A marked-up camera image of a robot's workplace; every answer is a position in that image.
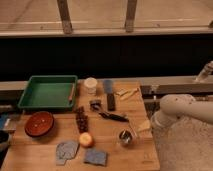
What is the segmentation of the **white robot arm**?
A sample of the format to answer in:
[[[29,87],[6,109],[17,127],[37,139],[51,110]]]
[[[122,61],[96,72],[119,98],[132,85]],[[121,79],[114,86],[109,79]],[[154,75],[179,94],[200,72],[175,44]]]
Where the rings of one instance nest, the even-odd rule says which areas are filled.
[[[148,121],[142,122],[137,129],[132,129],[134,135],[139,138],[139,134],[151,128],[163,129],[171,127],[183,116],[195,118],[197,120],[213,125],[213,102],[197,101],[190,94],[168,94],[160,99],[159,109]]]

